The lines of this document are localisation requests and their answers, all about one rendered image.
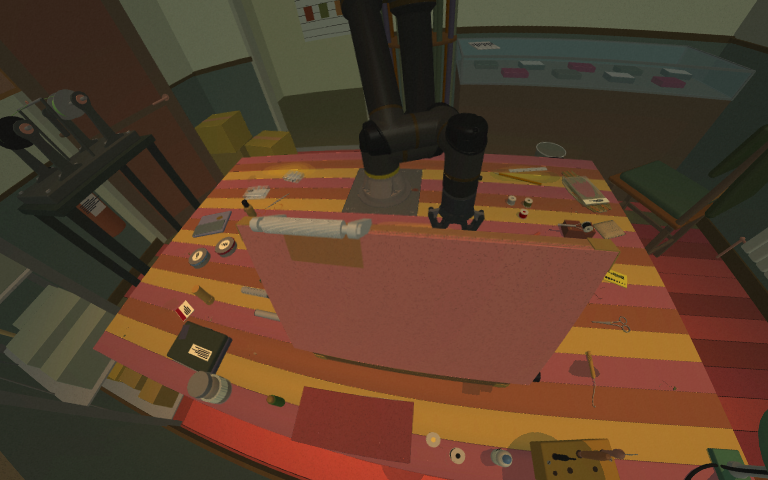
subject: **yellow sticker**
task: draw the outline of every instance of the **yellow sticker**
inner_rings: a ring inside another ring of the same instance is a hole
[[[608,273],[605,274],[605,277],[603,277],[603,282],[608,283],[615,283],[616,285],[620,285],[624,288],[627,288],[627,276],[623,273],[615,272],[613,270],[608,270]]]

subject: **striped tablecloth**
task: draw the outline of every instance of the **striped tablecloth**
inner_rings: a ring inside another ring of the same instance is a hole
[[[612,209],[593,213],[571,197],[560,181],[543,186],[491,172],[546,166],[548,175],[564,171],[584,175],[603,191]],[[386,479],[387,469],[417,472],[412,478],[468,480],[514,478],[533,480],[529,443],[533,440],[607,438],[613,448],[636,456],[617,461],[623,480],[683,478],[695,465],[709,463],[707,448],[741,452],[696,349],[669,293],[627,216],[618,206],[594,164],[583,160],[486,155],[476,209],[485,211],[484,231],[560,236],[555,225],[567,218],[597,223],[614,220],[626,232],[614,239],[621,253],[614,270],[629,280],[628,288],[603,283],[595,292],[557,352],[543,368],[541,383],[506,388],[462,385],[317,358],[294,349],[279,322],[254,317],[253,310],[274,312],[268,299],[244,295],[242,286],[261,288],[252,262],[239,241],[236,223],[245,216],[240,202],[246,188],[268,185],[268,198],[250,201],[259,215],[301,211],[303,216],[357,219],[341,213],[352,181],[362,167],[360,153],[314,152],[241,160],[222,180],[144,276],[141,284],[99,340],[96,350],[179,392],[194,373],[166,357],[182,327],[174,313],[184,300],[195,309],[190,320],[233,338],[218,371],[234,384],[221,405],[185,399],[177,418],[196,433],[261,462],[307,478]],[[408,162],[402,168],[423,171],[418,216],[366,215],[374,223],[429,225],[427,211],[440,203],[443,159]],[[305,178],[282,180],[292,169]],[[279,203],[264,210],[276,199]],[[534,200],[523,220],[505,201],[515,195]],[[232,210],[226,235],[238,240],[234,255],[213,254],[204,268],[188,264],[200,246],[213,247],[225,236],[192,238],[199,219]],[[193,295],[198,286],[211,293],[210,306]],[[632,331],[592,323],[624,316]],[[591,351],[598,371],[596,408],[584,353]],[[302,389],[314,387],[343,393],[414,403],[413,445],[409,464],[355,458],[290,440]],[[265,396],[286,400],[270,406]],[[439,448],[425,436],[437,432]],[[460,446],[462,465],[448,452]],[[492,448],[513,453],[513,465],[501,469],[490,462]]]

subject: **chair backrest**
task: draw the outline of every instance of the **chair backrest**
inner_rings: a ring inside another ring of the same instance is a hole
[[[710,204],[706,216],[714,218],[752,197],[768,183],[768,125],[758,128],[713,168],[709,176],[715,178],[731,170],[730,175],[677,220],[678,225],[688,223]]]

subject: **green chair seat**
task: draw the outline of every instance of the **green chair seat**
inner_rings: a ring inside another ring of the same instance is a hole
[[[622,173],[619,178],[674,218],[680,218],[709,190],[664,162],[652,162]]]

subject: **display case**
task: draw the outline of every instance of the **display case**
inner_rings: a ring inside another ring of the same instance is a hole
[[[730,101],[755,73],[681,45],[545,38],[460,38],[457,43],[462,85],[581,88]]]

